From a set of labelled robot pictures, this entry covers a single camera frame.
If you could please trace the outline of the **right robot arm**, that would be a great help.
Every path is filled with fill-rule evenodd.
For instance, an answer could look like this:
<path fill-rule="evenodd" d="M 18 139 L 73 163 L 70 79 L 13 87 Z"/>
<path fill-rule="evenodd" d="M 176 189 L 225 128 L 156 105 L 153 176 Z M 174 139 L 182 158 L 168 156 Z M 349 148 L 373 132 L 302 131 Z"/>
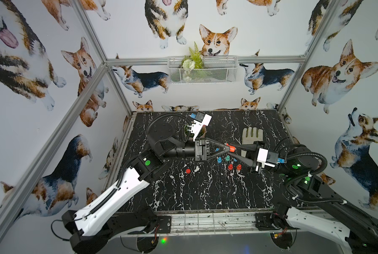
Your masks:
<path fill-rule="evenodd" d="M 290 201 L 317 206 L 334 219 L 327 220 L 303 212 L 285 203 L 278 203 L 269 215 L 256 217 L 258 229 L 302 229 L 329 239 L 354 254 L 378 254 L 378 219 L 347 201 L 330 188 L 319 174 L 327 159 L 305 145 L 284 146 L 283 139 L 269 150 L 263 141 L 234 145 L 229 155 L 250 168 L 251 173 L 263 170 L 278 174 Z"/>

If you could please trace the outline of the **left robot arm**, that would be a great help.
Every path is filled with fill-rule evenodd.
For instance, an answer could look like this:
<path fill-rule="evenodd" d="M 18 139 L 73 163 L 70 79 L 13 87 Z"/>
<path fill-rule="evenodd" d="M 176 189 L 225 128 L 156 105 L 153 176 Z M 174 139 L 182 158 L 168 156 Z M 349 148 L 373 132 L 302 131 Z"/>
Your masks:
<path fill-rule="evenodd" d="M 71 233 L 67 240 L 76 254 L 95 254 L 113 237 L 122 233 L 157 233 L 159 219 L 150 208 L 117 215 L 118 210 L 170 169 L 174 159 L 207 162 L 232 151 L 228 144 L 199 138 L 211 116 L 202 112 L 184 116 L 164 113 L 146 129 L 147 143 L 119 170 L 117 180 L 92 203 L 62 216 Z"/>

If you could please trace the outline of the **beige plant pot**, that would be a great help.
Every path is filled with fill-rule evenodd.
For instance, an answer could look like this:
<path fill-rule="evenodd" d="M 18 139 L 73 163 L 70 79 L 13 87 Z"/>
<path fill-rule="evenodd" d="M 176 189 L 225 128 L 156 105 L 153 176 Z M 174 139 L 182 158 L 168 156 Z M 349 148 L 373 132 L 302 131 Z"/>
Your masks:
<path fill-rule="evenodd" d="M 206 126 L 202 126 L 202 128 L 201 128 L 201 131 L 200 131 L 200 136 L 203 136 L 203 135 L 205 135 L 206 134 L 206 132 L 207 132 L 207 130 L 206 130 Z"/>

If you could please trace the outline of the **green fern with flower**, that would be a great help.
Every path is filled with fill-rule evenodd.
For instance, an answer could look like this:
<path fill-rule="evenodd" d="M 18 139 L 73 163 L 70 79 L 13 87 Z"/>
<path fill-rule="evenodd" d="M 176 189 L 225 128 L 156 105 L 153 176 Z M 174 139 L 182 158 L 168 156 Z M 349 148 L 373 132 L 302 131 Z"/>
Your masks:
<path fill-rule="evenodd" d="M 183 80 L 187 83 L 204 77 L 203 57 L 196 42 L 193 48 L 189 47 L 189 52 L 190 55 L 185 56 L 180 65 L 180 69 L 183 70 Z"/>

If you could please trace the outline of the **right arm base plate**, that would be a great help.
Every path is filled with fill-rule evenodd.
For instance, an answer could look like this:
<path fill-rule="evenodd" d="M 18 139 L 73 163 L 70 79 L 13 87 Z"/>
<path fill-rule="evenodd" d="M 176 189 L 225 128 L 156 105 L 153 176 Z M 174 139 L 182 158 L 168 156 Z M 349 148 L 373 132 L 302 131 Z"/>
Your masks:
<path fill-rule="evenodd" d="M 286 222 L 287 216 L 283 214 L 278 214 L 276 212 L 272 213 L 256 213 L 254 215 L 256 220 L 256 228 L 258 230 L 296 230 Z"/>

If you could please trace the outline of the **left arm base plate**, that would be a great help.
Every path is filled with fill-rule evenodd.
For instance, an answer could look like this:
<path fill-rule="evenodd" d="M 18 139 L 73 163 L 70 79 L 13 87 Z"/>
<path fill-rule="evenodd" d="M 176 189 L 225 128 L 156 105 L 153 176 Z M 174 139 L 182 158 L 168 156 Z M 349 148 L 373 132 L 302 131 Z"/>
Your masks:
<path fill-rule="evenodd" d="M 168 234 L 172 228 L 172 217 L 168 215 L 157 216 L 150 233 Z"/>

